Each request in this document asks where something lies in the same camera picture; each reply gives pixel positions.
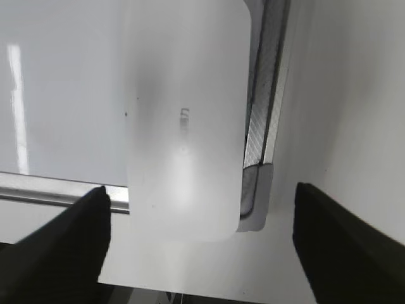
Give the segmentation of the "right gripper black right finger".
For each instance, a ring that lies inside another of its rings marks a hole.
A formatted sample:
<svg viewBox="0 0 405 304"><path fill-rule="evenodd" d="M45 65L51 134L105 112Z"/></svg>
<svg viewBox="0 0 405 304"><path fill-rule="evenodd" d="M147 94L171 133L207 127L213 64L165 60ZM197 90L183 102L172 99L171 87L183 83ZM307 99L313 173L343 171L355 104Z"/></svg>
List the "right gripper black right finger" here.
<svg viewBox="0 0 405 304"><path fill-rule="evenodd" d="M312 184L297 184L292 240L317 303L404 303L404 245Z"/></svg>

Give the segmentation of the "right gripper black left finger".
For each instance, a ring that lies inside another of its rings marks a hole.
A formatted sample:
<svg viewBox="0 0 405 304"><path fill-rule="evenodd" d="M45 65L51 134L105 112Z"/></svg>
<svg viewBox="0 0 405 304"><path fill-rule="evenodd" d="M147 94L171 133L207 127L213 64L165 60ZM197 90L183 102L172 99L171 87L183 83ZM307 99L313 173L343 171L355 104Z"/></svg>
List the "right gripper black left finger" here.
<svg viewBox="0 0 405 304"><path fill-rule="evenodd" d="M95 187L1 248L1 303L92 303L111 241L111 200Z"/></svg>

